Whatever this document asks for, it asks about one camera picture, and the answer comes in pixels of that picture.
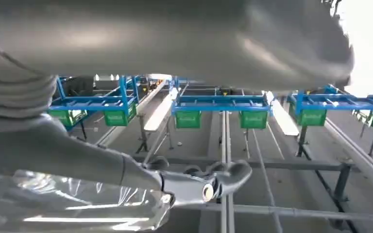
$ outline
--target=metal beam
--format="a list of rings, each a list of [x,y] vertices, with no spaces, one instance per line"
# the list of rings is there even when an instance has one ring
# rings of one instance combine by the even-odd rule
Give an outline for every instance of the metal beam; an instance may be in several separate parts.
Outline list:
[[[145,159],[145,156],[134,156],[136,161],[142,162]],[[179,165],[190,165],[194,164],[201,168],[206,168],[218,160],[207,159],[201,157],[196,158],[182,158],[182,157],[166,157],[170,164],[179,164]],[[260,168],[261,164],[258,161],[248,161],[252,168]],[[351,167],[352,172],[361,172],[358,167],[353,164],[334,164],[328,162],[320,161],[305,161],[305,160],[295,160],[295,161],[283,161],[282,159],[268,159],[264,162],[265,168],[270,169],[287,169],[287,170],[318,170],[318,171],[341,171],[342,168],[347,165]]]
[[[203,205],[182,206],[183,209],[220,211],[219,204],[207,203]],[[356,213],[339,213],[319,210],[301,210],[296,208],[274,207],[274,206],[256,206],[256,205],[234,205],[235,213],[271,215],[277,213],[279,216],[288,217],[308,217],[308,218],[326,218],[356,221],[373,221],[373,215]]]

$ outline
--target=fluorescent light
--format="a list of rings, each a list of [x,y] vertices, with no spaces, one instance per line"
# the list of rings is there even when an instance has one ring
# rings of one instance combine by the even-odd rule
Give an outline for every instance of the fluorescent light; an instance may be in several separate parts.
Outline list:
[[[164,120],[164,117],[168,113],[168,111],[171,109],[172,106],[172,94],[168,94],[165,96],[162,103],[155,109],[152,116],[148,119],[147,123],[145,124],[144,129],[147,131],[156,131],[161,124],[161,122]]]
[[[148,221],[147,217],[29,217],[24,222],[138,222]]]
[[[281,128],[282,132],[284,132],[286,136],[298,136],[300,134],[300,131],[298,130],[297,125],[294,123],[294,121],[288,115],[288,113],[284,110],[279,101],[274,100],[274,95],[271,91],[267,92],[267,101],[268,103],[272,103],[271,108],[274,118],[277,121],[279,127]]]
[[[149,74],[151,79],[160,79],[160,80],[172,80],[172,75],[169,74]]]

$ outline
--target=metal rail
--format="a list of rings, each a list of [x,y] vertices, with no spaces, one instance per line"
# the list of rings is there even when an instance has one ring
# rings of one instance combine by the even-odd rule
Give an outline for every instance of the metal rail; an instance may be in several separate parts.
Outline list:
[[[222,112],[222,162],[231,163],[231,137],[229,131],[229,113]],[[234,233],[234,199],[233,195],[227,195],[221,199],[221,233]]]
[[[204,205],[182,206],[183,209],[204,210],[204,211],[220,211],[219,204],[207,203]],[[355,221],[372,221],[371,214],[358,213],[339,213],[319,210],[302,210],[296,208],[285,208],[275,206],[256,206],[256,205],[234,205],[235,213],[271,215],[276,213],[279,216],[288,217],[309,217],[309,218],[325,218],[325,219],[340,219],[340,220],[355,220]]]
[[[352,160],[373,183],[373,158],[368,156],[361,147],[359,147],[352,139],[345,135],[331,120],[326,120],[325,127],[335,138],[340,138],[346,146],[354,151],[354,153],[350,154]]]
[[[256,150],[257,150],[256,154],[258,155],[258,159],[259,159],[259,162],[260,162],[260,165],[261,165],[261,171],[262,171],[262,175],[264,177],[265,186],[267,188],[268,198],[270,199],[270,205],[275,207],[275,199],[274,199],[274,196],[273,196],[272,191],[271,191],[270,181],[268,180],[267,170],[265,169],[264,160],[262,158],[261,149],[259,148],[258,139],[256,138],[256,135],[255,135],[255,130],[252,130],[252,133],[254,134],[254,140],[255,140],[255,145],[256,145]],[[282,226],[281,226],[281,222],[279,220],[278,214],[273,212],[272,217],[274,219],[276,231],[278,233],[282,233],[283,230],[282,230]]]

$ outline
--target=plastic protective cover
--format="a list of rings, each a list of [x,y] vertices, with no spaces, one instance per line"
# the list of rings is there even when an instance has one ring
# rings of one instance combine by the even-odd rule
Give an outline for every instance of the plastic protective cover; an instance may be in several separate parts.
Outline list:
[[[155,230],[170,200],[160,191],[17,171],[0,175],[0,232]]]

